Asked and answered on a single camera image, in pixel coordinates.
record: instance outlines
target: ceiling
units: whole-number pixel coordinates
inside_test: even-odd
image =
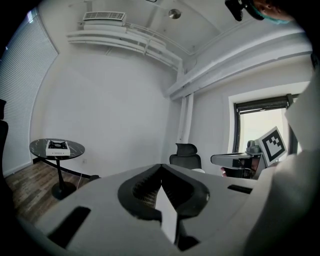
[[[169,10],[182,12],[171,19]],[[93,0],[93,11],[126,12],[127,23],[152,29],[185,48],[189,55],[217,36],[234,28],[237,22],[225,6],[225,0]],[[243,12],[243,21],[252,18]]]

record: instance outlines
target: air vent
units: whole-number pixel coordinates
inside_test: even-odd
[[[126,17],[125,12],[118,11],[90,11],[86,12],[83,20],[113,20],[113,21],[123,21]]]

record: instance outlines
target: window blinds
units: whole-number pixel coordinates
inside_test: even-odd
[[[9,130],[3,151],[3,175],[31,163],[30,122],[41,83],[57,57],[37,10],[30,11],[0,60],[0,99],[7,101],[4,121]]]

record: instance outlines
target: baseboard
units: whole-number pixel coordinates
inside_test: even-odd
[[[36,163],[41,161],[41,158],[40,157],[36,157],[32,161],[33,161],[33,164],[36,164]]]
[[[30,165],[32,165],[32,162],[31,162],[31,161],[30,161],[30,162],[27,162],[27,163],[24,163],[24,164],[21,164],[21,165],[15,167],[15,168],[10,169],[10,170],[6,170],[6,171],[3,172],[3,177],[6,178],[6,177],[8,177],[9,175],[14,174],[14,173],[22,170],[23,168],[26,168],[26,167],[30,166]]]
[[[40,159],[42,162],[44,162],[44,163],[46,163],[47,165],[50,165],[50,166],[52,166],[52,167],[54,167],[54,168],[57,168],[57,165],[56,164],[54,164],[54,163],[52,163],[52,162],[49,162],[49,161],[47,161],[47,160],[45,160],[45,159]],[[67,169],[67,168],[64,168],[64,167],[60,167],[60,169],[61,169],[61,171],[64,171],[64,172],[66,172],[66,173],[69,173],[69,174],[73,174],[73,175],[76,175],[76,176],[82,176],[82,177],[84,177],[84,178],[87,178],[87,179],[90,179],[90,177],[91,177],[91,175],[88,175],[88,174],[81,174],[80,172],[76,172],[76,171],[73,171],[73,170],[69,170],[69,169]]]

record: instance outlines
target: wooden floor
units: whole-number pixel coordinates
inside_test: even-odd
[[[77,186],[80,177],[62,171],[65,182]],[[40,161],[8,176],[5,181],[13,192],[16,214],[34,224],[59,201],[51,194],[51,188],[59,182],[56,168]],[[89,182],[81,178],[79,188]]]

